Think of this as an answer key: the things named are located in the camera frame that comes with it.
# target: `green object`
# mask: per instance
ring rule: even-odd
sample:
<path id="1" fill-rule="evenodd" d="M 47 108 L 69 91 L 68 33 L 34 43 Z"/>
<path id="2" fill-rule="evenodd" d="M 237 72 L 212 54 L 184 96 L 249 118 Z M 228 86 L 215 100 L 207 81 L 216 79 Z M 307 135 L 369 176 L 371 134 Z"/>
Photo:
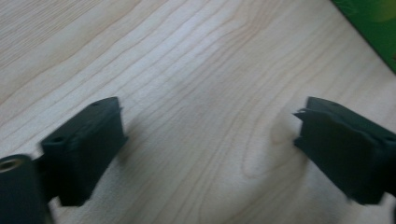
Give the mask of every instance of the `green object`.
<path id="1" fill-rule="evenodd" d="M 396 0 L 332 0 L 396 74 Z"/>

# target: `tabletop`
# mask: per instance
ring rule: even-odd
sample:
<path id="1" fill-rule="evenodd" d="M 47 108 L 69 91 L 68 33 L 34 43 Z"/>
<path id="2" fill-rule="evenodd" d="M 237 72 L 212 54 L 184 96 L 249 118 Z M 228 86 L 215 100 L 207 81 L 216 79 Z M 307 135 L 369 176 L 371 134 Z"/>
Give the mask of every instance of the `tabletop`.
<path id="1" fill-rule="evenodd" d="M 0 157 L 118 96 L 128 143 L 57 223 L 390 223 L 292 140 L 308 96 L 396 132 L 396 76 L 330 0 L 0 2 Z"/>

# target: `black clamp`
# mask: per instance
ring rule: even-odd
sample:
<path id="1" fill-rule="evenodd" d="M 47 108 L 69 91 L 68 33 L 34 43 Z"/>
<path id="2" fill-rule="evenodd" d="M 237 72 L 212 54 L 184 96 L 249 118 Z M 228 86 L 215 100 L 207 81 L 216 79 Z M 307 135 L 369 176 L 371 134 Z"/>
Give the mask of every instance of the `black clamp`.
<path id="1" fill-rule="evenodd" d="M 310 97 L 294 145 L 345 195 L 378 204 L 396 195 L 396 134 L 331 101 Z"/>
<path id="2" fill-rule="evenodd" d="M 32 160 L 0 160 L 0 223 L 53 223 L 48 202 L 81 206 L 127 141 L 116 97 L 88 105 L 41 142 L 44 154 Z"/>

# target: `cylindrical black part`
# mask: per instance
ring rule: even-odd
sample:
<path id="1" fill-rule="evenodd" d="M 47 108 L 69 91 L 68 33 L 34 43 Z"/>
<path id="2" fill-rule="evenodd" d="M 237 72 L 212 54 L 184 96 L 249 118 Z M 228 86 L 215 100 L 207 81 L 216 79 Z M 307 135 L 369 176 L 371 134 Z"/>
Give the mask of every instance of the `cylindrical black part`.
<path id="1" fill-rule="evenodd" d="M 51 223 L 35 165 L 28 156 L 0 160 L 0 223 Z"/>

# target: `light wood surface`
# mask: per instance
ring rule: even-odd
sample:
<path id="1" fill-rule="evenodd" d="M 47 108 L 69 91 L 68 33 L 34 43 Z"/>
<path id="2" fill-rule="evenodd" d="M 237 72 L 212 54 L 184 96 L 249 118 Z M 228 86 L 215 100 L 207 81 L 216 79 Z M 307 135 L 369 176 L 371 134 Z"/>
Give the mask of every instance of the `light wood surface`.
<path id="1" fill-rule="evenodd" d="M 396 132 L 396 76 L 329 0 L 4 0 L 0 156 L 119 96 L 130 141 L 58 223 L 390 223 L 292 145 L 333 100 Z"/>

